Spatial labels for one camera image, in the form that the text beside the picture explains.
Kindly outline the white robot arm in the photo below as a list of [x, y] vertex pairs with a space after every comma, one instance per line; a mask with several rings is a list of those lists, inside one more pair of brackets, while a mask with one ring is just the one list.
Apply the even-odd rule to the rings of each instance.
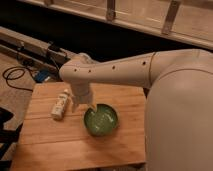
[[145, 107], [146, 171], [213, 171], [213, 53], [151, 52], [98, 62], [79, 53], [59, 70], [73, 105], [91, 104], [92, 83], [149, 90]]

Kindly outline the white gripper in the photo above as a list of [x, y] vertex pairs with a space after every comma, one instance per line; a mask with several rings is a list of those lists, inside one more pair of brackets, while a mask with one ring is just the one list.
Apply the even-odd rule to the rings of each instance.
[[89, 107], [97, 111], [97, 104], [93, 103], [93, 92], [89, 83], [71, 84], [72, 112], [75, 112], [79, 104], [89, 104]]

